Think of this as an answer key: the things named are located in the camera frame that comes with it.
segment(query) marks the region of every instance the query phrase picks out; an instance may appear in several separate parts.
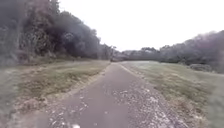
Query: foliage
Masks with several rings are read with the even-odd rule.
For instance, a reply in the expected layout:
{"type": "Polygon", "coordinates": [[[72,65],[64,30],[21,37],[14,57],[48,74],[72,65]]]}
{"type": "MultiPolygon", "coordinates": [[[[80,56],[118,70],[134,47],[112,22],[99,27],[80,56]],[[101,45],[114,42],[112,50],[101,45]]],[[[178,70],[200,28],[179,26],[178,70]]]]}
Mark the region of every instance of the foliage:
{"type": "Polygon", "coordinates": [[[168,63],[207,64],[223,72],[224,31],[198,35],[183,43],[164,46],[160,50],[142,48],[139,51],[125,51],[127,60],[158,60],[168,63]]]}
{"type": "Polygon", "coordinates": [[[58,0],[0,2],[0,59],[23,61],[36,56],[65,54],[109,59],[111,47],[101,45],[97,32],[69,12],[58,0]]]}

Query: trees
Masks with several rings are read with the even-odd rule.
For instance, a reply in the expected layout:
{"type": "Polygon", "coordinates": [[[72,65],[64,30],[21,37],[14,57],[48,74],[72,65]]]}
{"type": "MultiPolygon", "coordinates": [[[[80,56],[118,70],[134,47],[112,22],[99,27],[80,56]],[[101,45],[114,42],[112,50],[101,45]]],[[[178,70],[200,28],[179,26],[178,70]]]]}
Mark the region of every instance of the trees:
{"type": "Polygon", "coordinates": [[[0,60],[18,61],[21,55],[29,60],[49,53],[111,56],[112,48],[100,44],[96,30],[69,12],[60,12],[58,0],[2,0],[0,16],[0,60]]]}

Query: dry grass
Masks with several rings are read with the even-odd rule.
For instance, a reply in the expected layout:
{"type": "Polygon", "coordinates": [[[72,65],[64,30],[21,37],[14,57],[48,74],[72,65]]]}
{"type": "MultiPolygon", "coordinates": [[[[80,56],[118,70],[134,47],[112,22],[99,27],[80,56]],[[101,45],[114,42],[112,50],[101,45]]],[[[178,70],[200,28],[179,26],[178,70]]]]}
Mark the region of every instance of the dry grass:
{"type": "Polygon", "coordinates": [[[223,75],[151,61],[123,64],[140,72],[150,83],[156,85],[155,89],[164,95],[190,127],[208,127],[206,106],[215,88],[224,83],[223,75]]]}
{"type": "Polygon", "coordinates": [[[78,61],[44,64],[40,66],[22,66],[22,82],[16,83],[19,102],[16,109],[27,113],[48,104],[47,97],[81,88],[88,78],[101,72],[107,61],[78,61]]]}

